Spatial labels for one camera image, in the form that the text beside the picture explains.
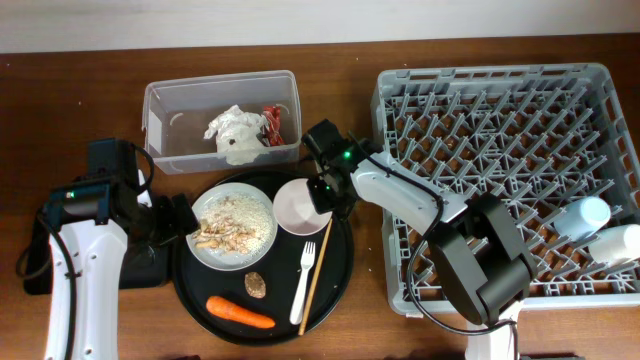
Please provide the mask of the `peanut shell scraps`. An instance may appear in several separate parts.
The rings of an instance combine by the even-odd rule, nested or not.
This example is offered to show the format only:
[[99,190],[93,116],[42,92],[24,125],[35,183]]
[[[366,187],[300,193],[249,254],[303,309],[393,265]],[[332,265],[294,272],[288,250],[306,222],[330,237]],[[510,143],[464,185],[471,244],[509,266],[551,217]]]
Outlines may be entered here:
[[239,201],[225,197],[205,213],[192,238],[197,248],[248,254],[248,242],[253,235],[240,212]]

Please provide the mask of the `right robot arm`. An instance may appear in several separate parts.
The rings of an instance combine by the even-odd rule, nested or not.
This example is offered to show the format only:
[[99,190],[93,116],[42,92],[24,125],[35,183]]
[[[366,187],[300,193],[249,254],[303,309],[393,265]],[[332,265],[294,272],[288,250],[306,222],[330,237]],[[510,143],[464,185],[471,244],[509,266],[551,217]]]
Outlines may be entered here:
[[517,316],[537,266],[504,203],[440,188],[409,171],[379,145],[343,137],[329,120],[302,137],[318,167],[307,182],[315,210],[349,212],[358,200],[397,216],[421,239],[410,258],[427,254],[443,293],[467,321],[447,331],[468,339],[468,359],[517,359]]

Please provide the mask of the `white plastic fork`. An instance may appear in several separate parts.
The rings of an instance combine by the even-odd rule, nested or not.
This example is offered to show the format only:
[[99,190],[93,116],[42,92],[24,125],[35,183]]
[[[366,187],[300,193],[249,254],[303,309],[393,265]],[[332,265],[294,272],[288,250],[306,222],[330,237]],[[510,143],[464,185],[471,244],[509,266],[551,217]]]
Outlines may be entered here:
[[289,322],[292,325],[298,325],[302,321],[302,308],[306,294],[306,286],[310,269],[315,263],[315,243],[307,241],[304,245],[300,259],[300,278],[296,288],[294,300],[291,306]]

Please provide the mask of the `pink bowl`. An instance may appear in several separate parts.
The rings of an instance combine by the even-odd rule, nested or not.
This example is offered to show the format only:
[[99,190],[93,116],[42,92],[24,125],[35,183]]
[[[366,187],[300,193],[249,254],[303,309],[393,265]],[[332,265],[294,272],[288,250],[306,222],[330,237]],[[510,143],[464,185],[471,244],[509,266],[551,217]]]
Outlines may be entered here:
[[273,200],[273,213],[277,223],[288,233],[297,236],[313,235],[325,228],[331,212],[319,214],[312,202],[305,178],[285,183]]

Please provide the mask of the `wooden chopstick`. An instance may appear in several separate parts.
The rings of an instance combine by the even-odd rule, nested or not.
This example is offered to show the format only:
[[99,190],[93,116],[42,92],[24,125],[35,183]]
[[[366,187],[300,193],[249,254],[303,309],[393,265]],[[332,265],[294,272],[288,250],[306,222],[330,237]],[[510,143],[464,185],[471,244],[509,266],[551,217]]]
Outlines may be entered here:
[[317,258],[317,264],[315,266],[315,270],[314,270],[314,274],[312,277],[312,281],[311,281],[311,285],[309,287],[309,294],[307,296],[306,299],[306,303],[305,303],[305,307],[304,307],[304,311],[303,311],[303,317],[302,317],[302,321],[301,324],[299,326],[298,329],[298,335],[299,336],[303,336],[305,334],[306,328],[307,328],[307,324],[308,324],[308,320],[309,320],[309,316],[310,316],[310,312],[311,312],[311,306],[313,304],[313,299],[315,296],[315,292],[316,292],[316,287],[317,287],[317,283],[318,283],[318,278],[319,275],[321,273],[321,269],[322,269],[322,263],[324,260],[324,256],[325,256],[325,252],[326,252],[326,248],[327,248],[327,244],[328,244],[328,240],[331,234],[331,230],[332,230],[332,226],[333,226],[333,218],[330,219],[326,231],[325,231],[325,235],[322,241],[322,245],[320,248],[320,252]]

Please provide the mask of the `red snack wrapper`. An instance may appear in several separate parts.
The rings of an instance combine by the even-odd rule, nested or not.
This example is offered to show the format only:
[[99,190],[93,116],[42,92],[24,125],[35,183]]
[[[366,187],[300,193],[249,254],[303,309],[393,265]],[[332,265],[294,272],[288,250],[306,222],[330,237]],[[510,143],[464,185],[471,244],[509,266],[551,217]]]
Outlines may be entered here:
[[263,109],[263,115],[267,119],[266,139],[269,145],[284,145],[284,140],[279,133],[281,126],[280,108],[278,106],[265,106]]

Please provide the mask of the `light blue cup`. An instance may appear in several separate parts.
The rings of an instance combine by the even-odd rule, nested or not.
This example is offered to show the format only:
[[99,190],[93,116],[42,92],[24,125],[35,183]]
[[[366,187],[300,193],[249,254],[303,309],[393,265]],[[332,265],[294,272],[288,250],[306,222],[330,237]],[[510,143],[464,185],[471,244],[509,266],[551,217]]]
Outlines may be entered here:
[[579,241],[599,231],[610,218],[609,205],[599,197],[589,196],[565,206],[553,225],[560,236]]

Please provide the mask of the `orange carrot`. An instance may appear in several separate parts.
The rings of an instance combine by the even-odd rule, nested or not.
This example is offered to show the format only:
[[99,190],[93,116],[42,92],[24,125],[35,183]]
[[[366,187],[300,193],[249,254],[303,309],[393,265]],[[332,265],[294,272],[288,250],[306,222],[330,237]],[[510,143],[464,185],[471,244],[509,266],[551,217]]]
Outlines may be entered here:
[[220,296],[210,297],[206,309],[215,317],[254,328],[270,329],[276,325],[270,317],[252,312]]

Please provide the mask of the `white cup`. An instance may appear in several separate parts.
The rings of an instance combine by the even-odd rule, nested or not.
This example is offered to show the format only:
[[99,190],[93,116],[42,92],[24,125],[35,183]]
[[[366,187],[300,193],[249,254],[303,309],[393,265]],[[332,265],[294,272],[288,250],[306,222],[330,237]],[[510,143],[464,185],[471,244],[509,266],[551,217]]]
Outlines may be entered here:
[[597,233],[588,246],[595,262],[618,266],[639,258],[639,229],[637,224],[608,228]]

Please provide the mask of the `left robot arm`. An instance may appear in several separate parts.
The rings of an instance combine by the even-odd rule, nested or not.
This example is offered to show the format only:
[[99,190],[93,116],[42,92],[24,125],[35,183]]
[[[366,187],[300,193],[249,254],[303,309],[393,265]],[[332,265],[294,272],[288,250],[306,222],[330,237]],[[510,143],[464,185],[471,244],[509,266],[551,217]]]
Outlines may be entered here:
[[185,195],[151,198],[146,151],[121,139],[90,143],[88,172],[52,191],[37,219],[48,232],[52,300],[48,359],[115,359],[118,291],[129,248],[162,247],[199,228]]

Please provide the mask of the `white tissue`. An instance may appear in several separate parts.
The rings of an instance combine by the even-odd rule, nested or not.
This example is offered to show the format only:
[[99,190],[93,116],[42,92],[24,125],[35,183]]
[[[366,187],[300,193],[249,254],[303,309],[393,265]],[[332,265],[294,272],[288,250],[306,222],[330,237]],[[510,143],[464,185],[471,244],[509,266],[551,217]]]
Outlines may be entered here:
[[264,115],[244,112],[233,105],[218,115],[224,125],[213,137],[218,153],[225,153],[229,165],[239,166],[253,162],[265,148],[263,130],[267,125]]
[[205,140],[212,139],[223,125],[224,122],[222,120],[220,120],[219,118],[215,118],[208,124],[208,128],[205,131],[203,138]]

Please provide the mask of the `grey plate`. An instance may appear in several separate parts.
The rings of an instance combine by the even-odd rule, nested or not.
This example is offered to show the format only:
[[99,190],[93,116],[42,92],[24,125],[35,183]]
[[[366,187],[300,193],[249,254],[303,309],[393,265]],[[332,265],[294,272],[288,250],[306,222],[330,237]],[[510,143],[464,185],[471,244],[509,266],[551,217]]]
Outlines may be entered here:
[[273,214],[273,204],[272,201],[267,197],[267,195],[260,189],[255,186],[232,182],[225,183],[222,185],[217,185],[205,193],[203,193],[192,205],[192,209],[199,220],[203,215],[205,209],[211,205],[216,199],[221,198],[222,196],[228,195],[230,193],[240,192],[245,193],[251,196],[256,197],[261,203],[263,203],[272,218],[274,231],[271,235],[271,238],[266,243],[266,245],[260,250],[256,251],[253,254],[249,255],[241,255],[237,253],[225,253],[221,254],[219,251],[210,250],[205,248],[197,248],[195,246],[195,241],[192,236],[198,231],[188,235],[186,237],[187,245],[189,250],[191,250],[192,254],[204,265],[214,270],[219,271],[237,271],[244,268],[247,268],[254,263],[258,262],[261,258],[263,258],[270,250],[272,245],[275,242],[278,225]]

